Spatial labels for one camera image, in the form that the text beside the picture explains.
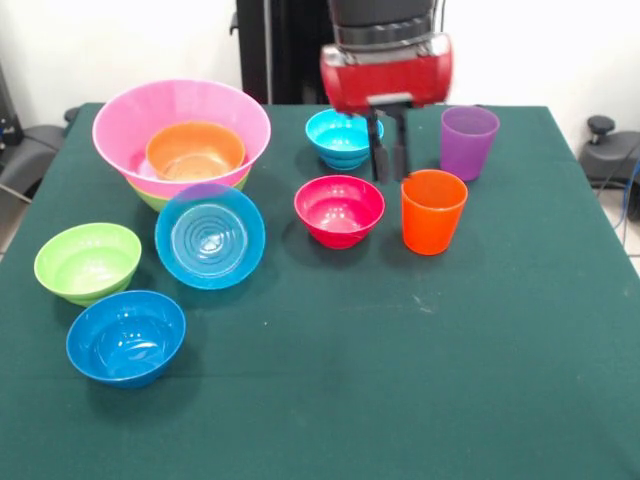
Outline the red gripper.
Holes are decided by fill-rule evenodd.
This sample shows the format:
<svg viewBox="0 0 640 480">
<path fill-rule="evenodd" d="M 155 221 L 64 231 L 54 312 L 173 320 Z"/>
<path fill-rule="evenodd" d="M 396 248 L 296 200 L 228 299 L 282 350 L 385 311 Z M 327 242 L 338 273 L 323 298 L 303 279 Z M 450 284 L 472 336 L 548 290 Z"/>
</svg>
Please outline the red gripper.
<svg viewBox="0 0 640 480">
<path fill-rule="evenodd" d="M 375 182 L 389 181 L 389 157 L 382 143 L 384 129 L 373 107 L 409 102 L 413 107 L 443 102 L 450 90 L 453 49 L 444 33 L 430 34 L 419 43 L 378 51 L 350 52 L 327 45 L 320 55 L 326 95 L 341 113 L 367 113 L 367 132 Z M 397 106 L 394 176 L 410 174 L 405 106 Z"/>
</svg>

